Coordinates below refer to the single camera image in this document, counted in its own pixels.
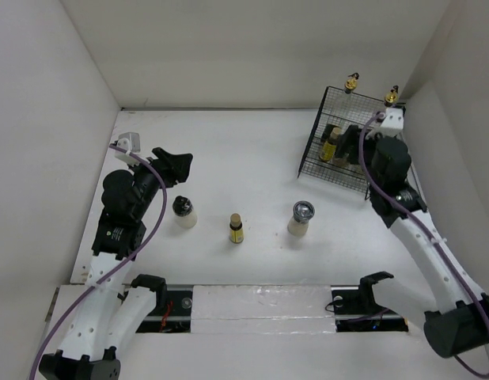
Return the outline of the small yellow bottle cork cap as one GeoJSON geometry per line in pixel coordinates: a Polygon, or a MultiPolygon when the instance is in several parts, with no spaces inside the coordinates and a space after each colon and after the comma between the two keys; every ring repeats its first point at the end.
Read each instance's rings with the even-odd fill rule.
{"type": "Polygon", "coordinates": [[[325,135],[324,144],[319,152],[319,159],[322,162],[331,161],[335,154],[337,143],[342,130],[339,127],[332,127],[329,133],[325,135]]]}
{"type": "Polygon", "coordinates": [[[238,213],[233,213],[229,220],[229,239],[234,244],[242,243],[244,240],[243,224],[241,216],[238,213]]]}

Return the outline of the white spice jar black cap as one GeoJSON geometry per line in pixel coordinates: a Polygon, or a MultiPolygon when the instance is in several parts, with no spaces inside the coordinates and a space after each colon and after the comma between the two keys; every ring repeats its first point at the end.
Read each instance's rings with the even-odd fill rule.
{"type": "Polygon", "coordinates": [[[175,215],[175,221],[180,227],[191,229],[196,225],[198,217],[189,198],[177,196],[172,203],[172,210],[175,215]]]}

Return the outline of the glass bottle with dark liquid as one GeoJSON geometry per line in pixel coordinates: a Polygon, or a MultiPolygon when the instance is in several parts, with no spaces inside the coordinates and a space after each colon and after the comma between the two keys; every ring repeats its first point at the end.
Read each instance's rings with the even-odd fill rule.
{"type": "Polygon", "coordinates": [[[343,87],[343,95],[344,100],[349,101],[351,99],[351,94],[355,91],[358,86],[358,80],[360,78],[360,74],[358,72],[354,72],[347,77],[347,80],[343,87]]]}

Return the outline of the clear glass oil bottle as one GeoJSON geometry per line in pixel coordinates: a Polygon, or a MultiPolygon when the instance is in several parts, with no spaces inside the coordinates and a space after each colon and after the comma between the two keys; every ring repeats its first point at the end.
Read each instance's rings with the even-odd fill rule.
{"type": "Polygon", "coordinates": [[[384,106],[386,108],[393,107],[399,98],[399,86],[394,85],[384,96],[384,106]]]}

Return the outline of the spice jar silver lid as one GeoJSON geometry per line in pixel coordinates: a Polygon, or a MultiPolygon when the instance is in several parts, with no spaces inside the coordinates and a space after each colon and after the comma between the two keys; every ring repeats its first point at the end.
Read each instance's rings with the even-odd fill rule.
{"type": "Polygon", "coordinates": [[[293,214],[287,225],[289,233],[298,238],[305,236],[314,215],[315,207],[310,202],[297,201],[293,205],[293,214]]]}

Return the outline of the spice jar black lid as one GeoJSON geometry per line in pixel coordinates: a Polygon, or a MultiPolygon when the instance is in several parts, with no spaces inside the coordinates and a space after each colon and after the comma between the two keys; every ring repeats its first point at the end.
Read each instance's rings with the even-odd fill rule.
{"type": "Polygon", "coordinates": [[[347,169],[355,169],[355,168],[359,167],[358,163],[353,163],[352,161],[349,161],[347,157],[333,158],[332,164],[337,166],[337,167],[347,168],[347,169]]]}

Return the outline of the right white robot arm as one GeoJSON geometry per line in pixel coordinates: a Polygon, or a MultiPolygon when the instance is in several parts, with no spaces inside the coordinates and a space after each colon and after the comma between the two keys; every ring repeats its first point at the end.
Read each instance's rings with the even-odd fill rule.
{"type": "Polygon", "coordinates": [[[411,157],[396,137],[365,134],[353,124],[339,138],[370,180],[370,202],[386,228],[403,244],[430,292],[419,294],[389,272],[363,276],[349,297],[335,302],[336,313],[354,323],[392,311],[422,328],[442,358],[489,345],[489,295],[468,275],[437,232],[421,195],[408,183],[411,157]]]}

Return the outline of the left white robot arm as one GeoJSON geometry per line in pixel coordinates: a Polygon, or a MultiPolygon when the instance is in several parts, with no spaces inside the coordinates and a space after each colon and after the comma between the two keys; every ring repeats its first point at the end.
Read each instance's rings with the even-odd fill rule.
{"type": "Polygon", "coordinates": [[[187,181],[193,156],[170,154],[157,147],[150,158],[111,145],[126,169],[109,173],[103,180],[93,255],[83,293],[68,307],[45,338],[49,342],[68,318],[72,321],[61,344],[53,353],[42,344],[30,376],[46,379],[117,379],[119,354],[145,317],[159,314],[167,306],[165,279],[138,275],[128,291],[123,281],[136,256],[161,225],[167,205],[151,231],[142,218],[157,193],[187,181]]]}

